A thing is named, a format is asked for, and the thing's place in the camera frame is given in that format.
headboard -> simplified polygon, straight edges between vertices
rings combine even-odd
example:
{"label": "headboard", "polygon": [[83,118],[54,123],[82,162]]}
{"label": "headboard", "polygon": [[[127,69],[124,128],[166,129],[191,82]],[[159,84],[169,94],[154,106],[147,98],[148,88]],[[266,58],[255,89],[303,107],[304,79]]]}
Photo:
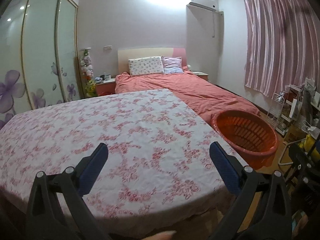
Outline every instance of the headboard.
{"label": "headboard", "polygon": [[179,48],[143,48],[118,50],[119,74],[129,72],[128,60],[141,57],[182,57],[182,66],[187,65],[186,50]]}

orange plastic basket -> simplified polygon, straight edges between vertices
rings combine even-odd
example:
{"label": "orange plastic basket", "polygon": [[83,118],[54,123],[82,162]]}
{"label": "orange plastic basket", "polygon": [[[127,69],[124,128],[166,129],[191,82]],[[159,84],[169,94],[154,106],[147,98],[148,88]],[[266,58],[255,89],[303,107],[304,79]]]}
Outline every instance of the orange plastic basket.
{"label": "orange plastic basket", "polygon": [[255,114],[222,111],[212,118],[212,127],[254,169],[272,164],[279,141],[273,128]]}

curtain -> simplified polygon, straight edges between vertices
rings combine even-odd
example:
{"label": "curtain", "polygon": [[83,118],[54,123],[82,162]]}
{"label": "curtain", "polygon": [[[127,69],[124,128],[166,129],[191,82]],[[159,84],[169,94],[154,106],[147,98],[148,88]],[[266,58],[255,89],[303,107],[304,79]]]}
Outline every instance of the curtain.
{"label": "curtain", "polygon": [[248,54],[244,85],[272,97],[285,85],[318,81],[319,44],[307,0],[244,0]]}

nightstand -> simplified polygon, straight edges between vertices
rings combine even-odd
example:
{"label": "nightstand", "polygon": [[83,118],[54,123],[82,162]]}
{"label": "nightstand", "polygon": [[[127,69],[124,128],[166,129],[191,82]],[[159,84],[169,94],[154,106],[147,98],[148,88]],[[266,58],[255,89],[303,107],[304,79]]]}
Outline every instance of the nightstand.
{"label": "nightstand", "polygon": [[116,89],[116,79],[111,78],[110,80],[103,81],[102,83],[96,84],[96,92],[98,97],[113,95]]}
{"label": "nightstand", "polygon": [[205,81],[208,81],[208,74],[200,72],[200,71],[191,71],[193,74],[195,74],[196,76],[198,76],[199,78],[204,79]]}

blue gripper pad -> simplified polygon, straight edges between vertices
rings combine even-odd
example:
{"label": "blue gripper pad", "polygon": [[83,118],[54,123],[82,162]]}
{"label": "blue gripper pad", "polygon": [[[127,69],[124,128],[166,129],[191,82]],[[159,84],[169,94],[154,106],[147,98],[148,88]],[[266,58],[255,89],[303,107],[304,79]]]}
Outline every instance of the blue gripper pad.
{"label": "blue gripper pad", "polygon": [[96,182],[100,171],[108,159],[108,147],[101,143],[91,156],[90,161],[79,176],[78,194],[82,197],[90,193],[94,183]]}
{"label": "blue gripper pad", "polygon": [[218,142],[210,145],[210,158],[217,168],[228,191],[236,196],[241,192],[240,177],[227,158],[227,154]]}

